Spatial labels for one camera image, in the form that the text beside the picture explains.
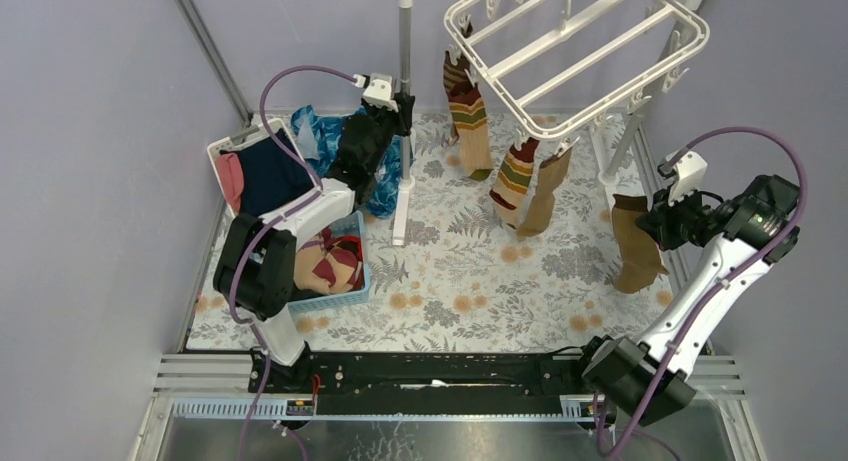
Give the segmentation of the red cuff multicolour sock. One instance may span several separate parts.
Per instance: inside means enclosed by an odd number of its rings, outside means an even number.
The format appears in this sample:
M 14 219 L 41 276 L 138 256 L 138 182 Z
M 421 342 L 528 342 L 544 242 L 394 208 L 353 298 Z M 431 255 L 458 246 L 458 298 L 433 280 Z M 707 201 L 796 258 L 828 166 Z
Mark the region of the red cuff multicolour sock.
M 538 145 L 539 141 L 532 137 L 519 146 L 511 145 L 489 192 L 495 212 L 508 228 L 517 227 L 519 210 L 526 199 L 533 177 Z
M 493 170 L 485 102 L 470 81 L 456 84 L 448 92 L 448 105 L 460 145 L 460 161 L 474 181 L 487 179 Z

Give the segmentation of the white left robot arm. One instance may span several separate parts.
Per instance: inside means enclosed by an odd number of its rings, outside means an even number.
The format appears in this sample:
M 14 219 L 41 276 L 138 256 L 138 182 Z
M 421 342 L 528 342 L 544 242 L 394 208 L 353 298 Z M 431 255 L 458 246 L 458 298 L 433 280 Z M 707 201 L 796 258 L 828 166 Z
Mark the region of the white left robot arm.
M 296 278 L 306 272 L 297 257 L 319 248 L 326 228 L 372 198 L 394 137 L 411 132 L 414 101 L 403 92 L 364 95 L 361 112 L 342 126 L 325 177 L 276 210 L 259 216 L 241 211 L 231 221 L 213 286 L 228 301 L 234 320 L 253 330 L 261 352 L 274 362 L 272 379 L 285 391 L 304 388 L 311 369 L 302 359 L 307 343 L 289 309 Z

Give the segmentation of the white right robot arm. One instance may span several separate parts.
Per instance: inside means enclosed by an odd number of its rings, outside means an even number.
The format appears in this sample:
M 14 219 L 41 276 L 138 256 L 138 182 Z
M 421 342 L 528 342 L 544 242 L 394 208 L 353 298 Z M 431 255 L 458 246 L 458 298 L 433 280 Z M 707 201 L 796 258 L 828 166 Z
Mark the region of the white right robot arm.
M 600 392 L 642 426 L 685 408 L 687 379 L 706 340 L 737 299 L 796 245 L 806 190 L 779 175 L 759 175 L 716 206 L 694 190 L 664 188 L 636 220 L 661 250 L 701 248 L 698 271 L 636 339 L 594 337 L 573 367 L 583 391 Z

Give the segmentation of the tan brown cuff sock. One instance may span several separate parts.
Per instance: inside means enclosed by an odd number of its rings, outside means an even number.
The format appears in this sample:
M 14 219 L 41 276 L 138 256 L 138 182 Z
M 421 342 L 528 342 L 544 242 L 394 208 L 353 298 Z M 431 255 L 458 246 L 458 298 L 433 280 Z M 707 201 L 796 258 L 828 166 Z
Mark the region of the tan brown cuff sock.
M 519 239 L 538 236 L 548 229 L 556 201 L 555 191 L 568 174 L 571 156 L 572 150 L 568 149 L 553 154 L 540 164 L 535 194 L 516 232 Z
M 651 286 L 658 276 L 667 276 L 660 251 L 653 239 L 636 224 L 648 213 L 646 196 L 613 195 L 611 209 L 613 234 L 619 248 L 622 267 L 613 286 L 625 294 Z

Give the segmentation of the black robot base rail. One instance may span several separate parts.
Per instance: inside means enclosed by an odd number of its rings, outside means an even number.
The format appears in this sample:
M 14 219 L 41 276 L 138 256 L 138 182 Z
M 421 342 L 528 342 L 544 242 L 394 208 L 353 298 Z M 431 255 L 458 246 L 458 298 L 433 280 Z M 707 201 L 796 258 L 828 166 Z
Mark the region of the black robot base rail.
M 306 351 L 292 366 L 250 353 L 255 394 L 298 394 L 325 416 L 559 415 L 587 395 L 574 356 Z

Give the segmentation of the silver white drying rack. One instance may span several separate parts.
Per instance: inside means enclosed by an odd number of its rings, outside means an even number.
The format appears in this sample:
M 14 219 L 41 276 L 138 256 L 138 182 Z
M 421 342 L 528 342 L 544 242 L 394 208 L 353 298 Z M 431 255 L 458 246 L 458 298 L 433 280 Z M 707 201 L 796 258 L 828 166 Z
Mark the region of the silver white drying rack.
M 479 53 L 477 44 L 519 21 L 545 1 L 547 0 L 459 0 L 445 12 L 443 24 L 451 39 L 449 54 L 452 57 L 464 56 L 469 61 L 470 80 L 483 81 L 494 91 L 496 97 L 505 104 L 518 122 L 519 137 L 526 139 L 532 136 L 540 141 L 558 140 L 564 149 L 571 147 L 572 144 L 567 138 L 578 129 L 591 126 L 594 130 L 599 130 L 606 123 L 608 111 L 621 102 L 628 104 L 631 115 L 628 126 L 637 128 L 648 110 L 652 96 L 659 91 L 667 92 L 677 84 L 686 71 L 685 63 L 703 50 L 710 35 L 707 22 L 697 13 L 704 0 L 650 0 L 651 5 L 645 17 L 634 26 L 541 85 L 523 95 L 515 95 L 503 83 L 506 75 L 565 43 L 626 0 L 563 0 L 562 16 L 555 28 L 501 61 L 494 64 L 486 62 Z M 402 178 L 391 242 L 395 246 L 402 246 L 406 242 L 410 218 L 409 204 L 415 185 L 415 179 L 410 172 L 412 142 L 415 138 L 412 126 L 414 102 L 410 93 L 413 0 L 398 0 L 398 7 Z M 650 67 L 553 127 L 544 128 L 533 120 L 528 110 L 532 103 L 668 19 L 674 22 L 672 33 L 659 60 Z

